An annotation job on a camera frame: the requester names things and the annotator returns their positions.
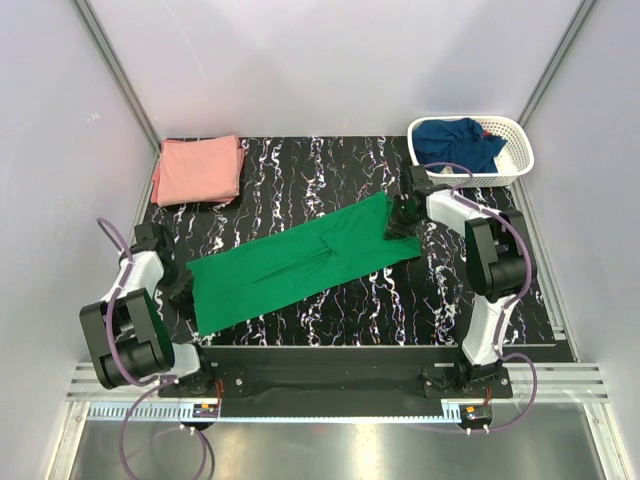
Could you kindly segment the green t shirt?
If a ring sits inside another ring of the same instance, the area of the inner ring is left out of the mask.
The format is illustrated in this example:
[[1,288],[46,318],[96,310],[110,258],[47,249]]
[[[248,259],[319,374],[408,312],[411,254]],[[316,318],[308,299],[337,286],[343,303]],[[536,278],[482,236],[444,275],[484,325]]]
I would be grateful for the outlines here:
[[421,254],[416,236],[389,238],[383,192],[288,230],[188,263],[201,335],[271,313]]

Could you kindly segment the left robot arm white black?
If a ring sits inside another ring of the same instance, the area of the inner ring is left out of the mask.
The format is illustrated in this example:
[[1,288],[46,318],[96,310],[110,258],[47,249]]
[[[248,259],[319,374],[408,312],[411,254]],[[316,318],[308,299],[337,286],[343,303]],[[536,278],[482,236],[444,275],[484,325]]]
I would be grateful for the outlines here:
[[138,224],[128,245],[111,222],[98,218],[97,224],[118,253],[113,285],[79,312],[98,382],[113,390],[168,380],[173,395],[208,394],[216,372],[203,349],[173,341],[155,303],[160,294],[176,310],[194,306],[193,274],[175,260],[168,230],[154,222]]

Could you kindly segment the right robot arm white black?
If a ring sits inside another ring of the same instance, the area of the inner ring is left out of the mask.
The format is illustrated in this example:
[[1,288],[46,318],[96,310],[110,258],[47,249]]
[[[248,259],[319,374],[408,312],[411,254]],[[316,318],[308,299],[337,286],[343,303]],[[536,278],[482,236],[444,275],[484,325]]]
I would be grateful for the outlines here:
[[536,275],[526,221],[517,210],[481,206],[454,187],[433,183],[423,166],[405,166],[385,238],[413,235],[422,221],[440,223],[460,235],[466,276],[475,294],[466,336],[453,371],[439,385],[476,396],[500,380],[503,342],[511,314]]

